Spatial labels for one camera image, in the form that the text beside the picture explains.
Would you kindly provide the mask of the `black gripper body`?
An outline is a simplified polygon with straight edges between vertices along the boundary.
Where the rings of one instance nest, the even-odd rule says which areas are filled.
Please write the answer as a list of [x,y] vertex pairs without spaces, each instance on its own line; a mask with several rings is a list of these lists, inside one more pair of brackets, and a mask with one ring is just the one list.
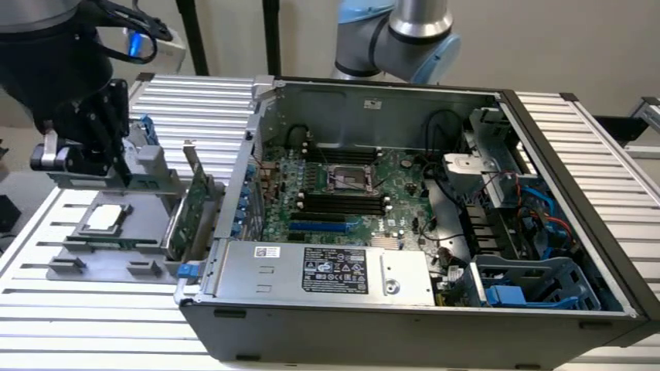
[[112,77],[93,26],[53,26],[1,34],[1,87],[44,132],[61,107],[85,99]]

